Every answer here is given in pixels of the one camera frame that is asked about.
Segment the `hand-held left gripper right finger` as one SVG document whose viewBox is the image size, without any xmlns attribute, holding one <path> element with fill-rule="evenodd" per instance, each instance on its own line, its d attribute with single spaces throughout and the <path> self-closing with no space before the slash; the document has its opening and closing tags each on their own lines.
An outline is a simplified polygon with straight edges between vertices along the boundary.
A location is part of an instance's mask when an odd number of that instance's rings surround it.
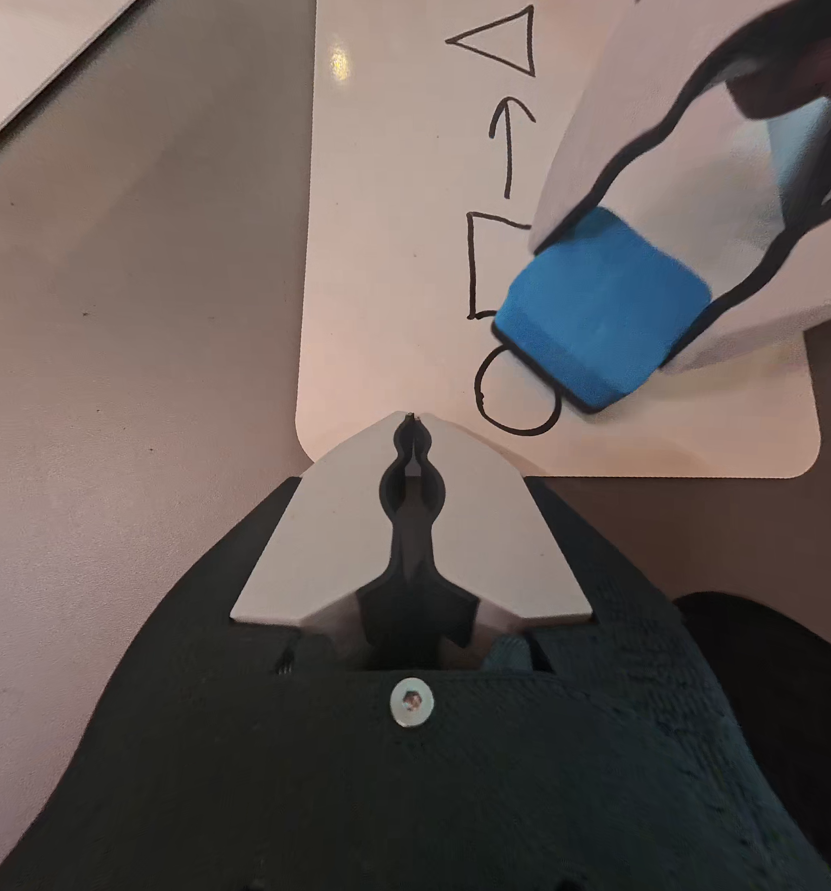
<svg viewBox="0 0 831 891">
<path fill-rule="evenodd" d="M 416 583 L 442 667 L 474 669 L 500 639 L 584 625 L 593 608 L 525 477 L 437 416 L 415 419 L 429 522 Z"/>
</svg>

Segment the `white metal stand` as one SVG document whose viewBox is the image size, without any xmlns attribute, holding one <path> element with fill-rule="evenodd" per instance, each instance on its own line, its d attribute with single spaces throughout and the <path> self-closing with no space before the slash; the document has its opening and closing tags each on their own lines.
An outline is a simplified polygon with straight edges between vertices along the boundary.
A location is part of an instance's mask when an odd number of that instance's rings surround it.
<svg viewBox="0 0 831 891">
<path fill-rule="evenodd" d="M 0 131 L 132 4 L 0 1 Z"/>
</svg>

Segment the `small white whiteboard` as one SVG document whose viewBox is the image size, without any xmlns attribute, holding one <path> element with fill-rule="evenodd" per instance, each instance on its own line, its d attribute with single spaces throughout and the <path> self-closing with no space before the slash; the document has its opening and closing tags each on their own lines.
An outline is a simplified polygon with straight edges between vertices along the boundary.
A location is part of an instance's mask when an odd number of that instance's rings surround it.
<svg viewBox="0 0 831 891">
<path fill-rule="evenodd" d="M 585 417 L 491 313 L 630 2 L 318 2 L 296 407 L 308 456 L 432 413 L 546 477 L 794 478 L 821 435 L 801 338 L 656 374 Z"/>
</svg>

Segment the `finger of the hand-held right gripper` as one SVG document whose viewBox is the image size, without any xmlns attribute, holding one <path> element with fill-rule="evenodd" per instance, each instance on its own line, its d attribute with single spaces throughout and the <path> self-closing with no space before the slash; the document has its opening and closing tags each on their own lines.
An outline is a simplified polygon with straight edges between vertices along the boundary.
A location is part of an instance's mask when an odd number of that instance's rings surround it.
<svg viewBox="0 0 831 891">
<path fill-rule="evenodd" d="M 791 44 L 800 2 L 636 2 L 614 29 L 548 170 L 530 250 L 597 207 L 712 86 L 755 74 Z"/>
<path fill-rule="evenodd" d="M 791 340 L 831 320 L 831 104 L 766 122 L 780 212 L 756 267 L 716 297 L 670 351 L 678 373 Z"/>
</svg>

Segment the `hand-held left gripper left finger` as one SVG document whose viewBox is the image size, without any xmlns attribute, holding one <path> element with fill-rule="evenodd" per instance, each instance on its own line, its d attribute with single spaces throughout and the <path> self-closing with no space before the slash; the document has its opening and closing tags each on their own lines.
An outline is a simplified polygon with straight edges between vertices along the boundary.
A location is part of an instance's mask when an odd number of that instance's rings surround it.
<svg viewBox="0 0 831 891">
<path fill-rule="evenodd" d="M 392 413 L 302 474 L 234 622 L 322 635 L 344 661 L 369 660 L 407 586 L 397 515 L 414 436 L 414 415 Z"/>
</svg>

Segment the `blue whiteboard eraser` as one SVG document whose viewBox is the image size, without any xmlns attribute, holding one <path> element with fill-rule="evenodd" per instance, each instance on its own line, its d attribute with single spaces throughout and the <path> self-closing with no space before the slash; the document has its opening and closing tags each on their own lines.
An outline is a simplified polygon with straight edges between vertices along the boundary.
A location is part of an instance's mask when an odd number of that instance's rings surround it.
<svg viewBox="0 0 831 891">
<path fill-rule="evenodd" d="M 492 330 L 584 414 L 634 393 L 710 306 L 710 286 L 596 207 L 517 275 Z"/>
</svg>

